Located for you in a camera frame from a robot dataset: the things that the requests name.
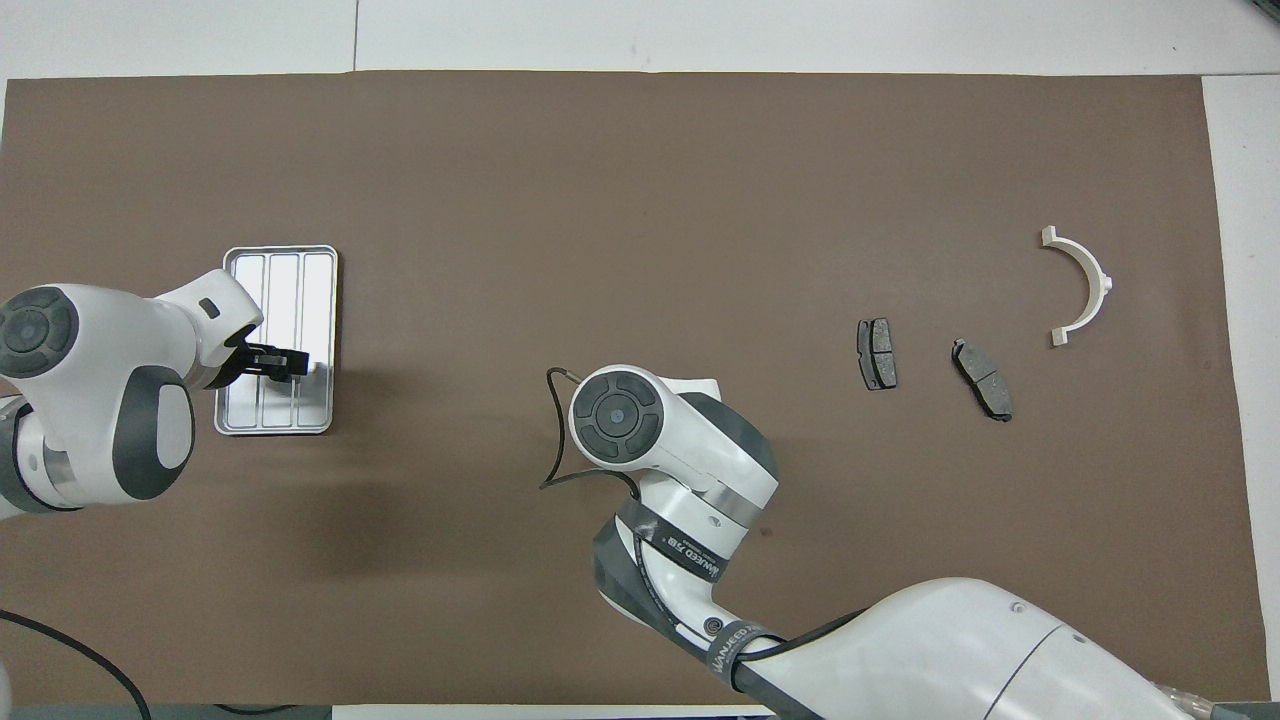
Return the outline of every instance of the brown table surface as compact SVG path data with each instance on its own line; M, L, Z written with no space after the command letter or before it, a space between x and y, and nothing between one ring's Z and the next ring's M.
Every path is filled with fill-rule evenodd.
M358 73L12 81L0 288L155 295L342 254L330 432L227 438L156 502L0 527L0 606L154 702L741 702L596 596L622 500L538 492L543 370L716 377L782 484L718 591L796 634L991 580L1146 676L1266 694L1197 78ZM1115 278L1070 345L1085 281ZM892 323L868 392L856 324ZM965 337L1015 418L950 364ZM568 454L568 468L584 461ZM0 628L19 703L122 701Z

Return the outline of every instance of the black brake pad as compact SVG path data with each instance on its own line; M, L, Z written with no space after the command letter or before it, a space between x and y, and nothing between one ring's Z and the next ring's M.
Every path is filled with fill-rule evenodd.
M1001 423L1014 419L1014 401L1009 396L1009 386L989 357L960 338L951 348L951 360L973 388L987 416Z
M887 319L858 322L858 365L867 389L897 387L897 365L893 363L893 341Z

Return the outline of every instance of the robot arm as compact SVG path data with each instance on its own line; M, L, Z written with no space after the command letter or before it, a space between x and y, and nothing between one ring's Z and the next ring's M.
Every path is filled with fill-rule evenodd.
M644 473L595 537L596 588L722 682L782 720L1187 720L1069 625L980 580L922 583L791 641L716 605L777 465L714 380L687 383L603 368L575 391L568 424L600 468Z
M154 299L50 284L0 306L0 378L22 393L0 397L0 519L168 489L191 456L188 389L244 372L261 322L223 270Z

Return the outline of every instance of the aluminum tray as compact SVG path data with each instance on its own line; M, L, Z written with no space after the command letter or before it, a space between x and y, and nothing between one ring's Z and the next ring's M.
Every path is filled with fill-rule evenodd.
M218 391L214 425L227 436L319 434L333 421L338 251L328 245L233 247L223 258L262 309L250 342L302 350L310 372L291 383L243 375Z

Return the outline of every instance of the white floor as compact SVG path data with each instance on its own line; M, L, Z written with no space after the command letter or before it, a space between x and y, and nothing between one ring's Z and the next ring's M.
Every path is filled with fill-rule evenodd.
M0 0L5 79L407 68L1260 76L1204 101L1280 698L1280 23L1247 0Z

